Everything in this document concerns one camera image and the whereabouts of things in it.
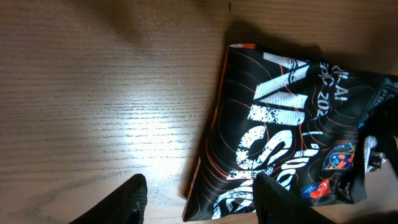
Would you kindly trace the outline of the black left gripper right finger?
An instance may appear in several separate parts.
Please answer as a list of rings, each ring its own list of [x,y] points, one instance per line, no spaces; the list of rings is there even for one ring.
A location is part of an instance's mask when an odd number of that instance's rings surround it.
[[[253,198],[259,224],[334,224],[265,173],[254,179]]]

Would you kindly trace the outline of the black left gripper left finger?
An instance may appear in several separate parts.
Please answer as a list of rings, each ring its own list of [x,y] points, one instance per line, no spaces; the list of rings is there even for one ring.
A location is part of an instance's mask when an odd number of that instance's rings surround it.
[[[135,174],[70,224],[143,224],[147,182]]]

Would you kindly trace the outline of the black patterned sports jersey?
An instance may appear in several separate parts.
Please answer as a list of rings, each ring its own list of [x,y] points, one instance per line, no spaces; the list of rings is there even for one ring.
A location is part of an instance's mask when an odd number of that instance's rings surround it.
[[[364,200],[364,176],[380,144],[364,127],[396,98],[395,75],[230,45],[183,220],[254,212],[258,174],[309,206]]]

